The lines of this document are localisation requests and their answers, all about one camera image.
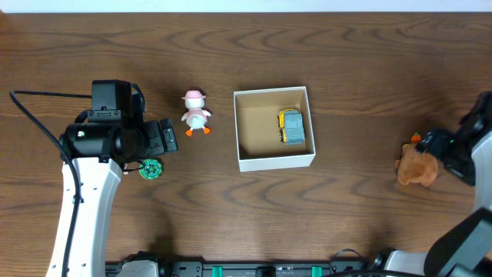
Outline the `grey yellow toy truck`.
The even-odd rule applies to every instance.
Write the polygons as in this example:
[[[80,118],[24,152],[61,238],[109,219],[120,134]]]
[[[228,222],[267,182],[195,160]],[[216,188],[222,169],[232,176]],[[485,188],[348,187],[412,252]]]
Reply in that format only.
[[[277,117],[279,139],[286,145],[299,145],[305,140],[302,114],[295,108],[280,110]]]

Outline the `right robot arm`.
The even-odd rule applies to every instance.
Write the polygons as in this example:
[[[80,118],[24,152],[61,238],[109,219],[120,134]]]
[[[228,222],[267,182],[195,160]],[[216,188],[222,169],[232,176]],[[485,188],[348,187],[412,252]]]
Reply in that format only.
[[[393,250],[382,262],[388,276],[489,276],[491,274],[491,93],[479,95],[451,132],[415,135],[396,162],[402,185],[429,185],[443,168],[474,190],[471,214],[427,252]]]

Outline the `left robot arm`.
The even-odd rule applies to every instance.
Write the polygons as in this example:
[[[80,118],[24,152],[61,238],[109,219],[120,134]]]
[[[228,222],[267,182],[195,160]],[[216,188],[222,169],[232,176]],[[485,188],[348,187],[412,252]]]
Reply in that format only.
[[[144,179],[164,166],[158,156],[178,149],[171,120],[145,121],[141,89],[120,80],[92,83],[91,108],[61,134],[63,197],[49,276],[160,276],[157,259],[106,265],[111,207],[128,164]]]

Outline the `brown plush toy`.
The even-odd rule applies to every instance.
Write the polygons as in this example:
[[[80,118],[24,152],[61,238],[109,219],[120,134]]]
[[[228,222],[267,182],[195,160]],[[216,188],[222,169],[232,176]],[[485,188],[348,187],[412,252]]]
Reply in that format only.
[[[402,146],[401,159],[395,162],[397,180],[402,185],[414,183],[429,186],[437,177],[438,164],[435,157],[416,149],[421,140],[421,135],[415,132],[411,136],[411,142]]]

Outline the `white duck toy pink hat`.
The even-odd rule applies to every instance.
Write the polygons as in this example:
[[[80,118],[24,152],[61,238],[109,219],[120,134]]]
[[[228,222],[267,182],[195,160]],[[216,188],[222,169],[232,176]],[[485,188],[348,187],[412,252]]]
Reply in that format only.
[[[192,137],[193,131],[199,129],[202,129],[204,134],[209,134],[211,129],[207,127],[207,123],[211,113],[204,109],[206,96],[199,90],[190,90],[186,92],[182,99],[184,99],[187,111],[183,114],[181,120],[189,127],[185,134]]]

